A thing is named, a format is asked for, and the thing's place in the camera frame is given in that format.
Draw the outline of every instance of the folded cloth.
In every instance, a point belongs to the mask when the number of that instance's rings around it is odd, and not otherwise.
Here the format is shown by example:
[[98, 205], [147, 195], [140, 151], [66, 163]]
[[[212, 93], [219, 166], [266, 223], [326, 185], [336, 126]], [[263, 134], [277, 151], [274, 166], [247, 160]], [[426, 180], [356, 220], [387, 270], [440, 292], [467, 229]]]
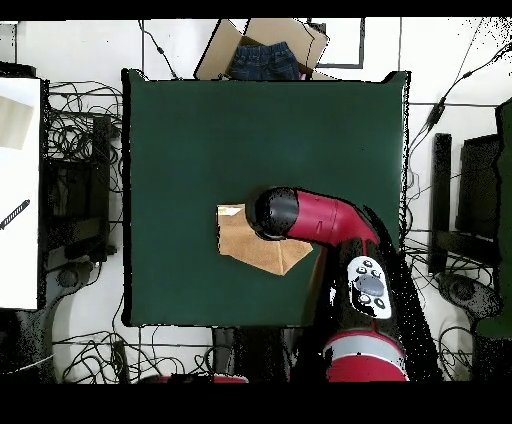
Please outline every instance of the folded cloth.
[[285, 275], [313, 250], [309, 243], [303, 241], [260, 239], [247, 223], [243, 204], [217, 206], [217, 224], [221, 255], [231, 256], [272, 274]]
[[238, 46], [228, 72], [242, 81], [299, 80], [299, 64], [285, 41], [272, 46]]

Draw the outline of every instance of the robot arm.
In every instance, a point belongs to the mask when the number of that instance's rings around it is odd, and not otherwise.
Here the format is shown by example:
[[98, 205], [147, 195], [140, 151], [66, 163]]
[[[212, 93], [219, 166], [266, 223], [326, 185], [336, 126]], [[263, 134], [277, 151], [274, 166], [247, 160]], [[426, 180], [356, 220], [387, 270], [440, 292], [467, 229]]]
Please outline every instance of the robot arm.
[[294, 238], [329, 250], [332, 278], [325, 280], [333, 281], [335, 295], [328, 305], [323, 297], [327, 312], [319, 328], [328, 381], [406, 381], [411, 372], [413, 379], [441, 380], [405, 261], [372, 211], [365, 215], [350, 202], [284, 187], [258, 193], [245, 210], [265, 240]]

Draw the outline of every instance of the jeans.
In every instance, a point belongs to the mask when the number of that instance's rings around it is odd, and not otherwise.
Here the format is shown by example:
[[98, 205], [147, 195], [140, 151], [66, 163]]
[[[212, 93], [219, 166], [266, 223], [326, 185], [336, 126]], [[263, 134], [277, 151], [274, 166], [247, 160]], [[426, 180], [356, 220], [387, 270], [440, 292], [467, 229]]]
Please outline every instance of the jeans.
[[285, 41], [272, 46], [238, 46], [229, 75], [242, 81], [299, 80], [299, 65]]

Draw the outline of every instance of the cardboard box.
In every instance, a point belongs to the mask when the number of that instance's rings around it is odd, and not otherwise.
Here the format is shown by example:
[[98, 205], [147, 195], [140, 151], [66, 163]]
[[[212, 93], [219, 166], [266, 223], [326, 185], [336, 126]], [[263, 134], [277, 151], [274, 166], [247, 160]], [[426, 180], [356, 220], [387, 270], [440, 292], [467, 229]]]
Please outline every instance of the cardboard box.
[[314, 71], [329, 38], [293, 18], [252, 18], [241, 34], [229, 19], [221, 19], [206, 46], [194, 76], [199, 80], [218, 79], [231, 67], [236, 48], [286, 41], [299, 62], [299, 70], [311, 80], [334, 80]]

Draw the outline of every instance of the green mat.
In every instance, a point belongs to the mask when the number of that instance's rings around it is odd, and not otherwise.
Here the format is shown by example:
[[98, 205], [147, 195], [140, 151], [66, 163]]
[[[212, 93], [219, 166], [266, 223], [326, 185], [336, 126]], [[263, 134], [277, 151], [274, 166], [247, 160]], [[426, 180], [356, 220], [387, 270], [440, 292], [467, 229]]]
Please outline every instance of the green mat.
[[503, 310], [497, 317], [480, 321], [476, 330], [480, 336], [512, 339], [512, 99], [496, 109], [496, 123], [503, 142], [497, 162], [501, 184], [498, 224], [501, 263], [497, 277]]
[[318, 248], [284, 277], [220, 256], [216, 205], [255, 187], [303, 187], [373, 208], [398, 246], [407, 79], [145, 81], [130, 70], [124, 321], [308, 324]]

